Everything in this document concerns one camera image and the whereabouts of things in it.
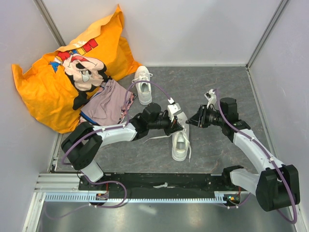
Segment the white sneaker with laces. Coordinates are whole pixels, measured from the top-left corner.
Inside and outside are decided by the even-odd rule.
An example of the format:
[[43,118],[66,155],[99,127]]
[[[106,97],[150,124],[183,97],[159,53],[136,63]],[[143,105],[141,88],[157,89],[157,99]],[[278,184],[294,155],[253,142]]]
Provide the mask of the white sneaker with laces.
[[189,141],[189,125],[186,123],[187,116],[184,112],[177,115],[178,123],[183,127],[183,130],[177,131],[172,135],[163,135],[147,139],[145,142],[151,139],[168,138],[172,136],[172,158],[175,161],[184,161],[189,154],[189,160],[191,158],[191,145]]

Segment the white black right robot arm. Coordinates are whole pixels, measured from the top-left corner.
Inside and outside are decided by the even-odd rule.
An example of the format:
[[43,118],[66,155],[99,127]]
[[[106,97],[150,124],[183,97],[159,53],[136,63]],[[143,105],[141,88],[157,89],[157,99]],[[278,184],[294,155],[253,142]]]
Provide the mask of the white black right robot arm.
[[236,99],[222,98],[215,109],[216,96],[205,94],[208,103],[201,105],[188,124],[199,128],[211,125],[221,128],[222,133],[250,160],[257,174],[246,171],[242,166],[224,168],[222,187],[233,190],[241,187],[254,195],[266,211],[295,207],[300,203],[299,175],[293,165],[286,165],[273,156],[256,138],[250,126],[239,119]]

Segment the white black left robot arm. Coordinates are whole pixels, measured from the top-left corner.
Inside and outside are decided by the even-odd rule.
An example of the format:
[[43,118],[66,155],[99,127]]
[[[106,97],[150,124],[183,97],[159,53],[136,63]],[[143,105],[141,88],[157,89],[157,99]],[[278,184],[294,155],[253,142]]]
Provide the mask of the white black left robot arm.
[[62,142],[61,149],[75,170],[82,172],[95,190],[106,185],[106,178],[94,158],[98,150],[118,142],[131,142],[145,137],[149,130],[163,130],[167,137],[176,137],[187,128],[186,114],[179,104],[168,105],[162,111],[157,103],[150,103],[126,125],[93,126],[83,122]]

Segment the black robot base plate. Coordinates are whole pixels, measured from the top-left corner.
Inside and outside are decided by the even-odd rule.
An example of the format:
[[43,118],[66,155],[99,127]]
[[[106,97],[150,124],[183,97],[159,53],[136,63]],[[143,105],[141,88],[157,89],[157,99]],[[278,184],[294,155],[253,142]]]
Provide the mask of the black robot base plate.
[[237,186],[227,185],[221,174],[106,173],[99,180],[104,181],[122,183],[130,200],[214,198],[215,192],[239,192]]

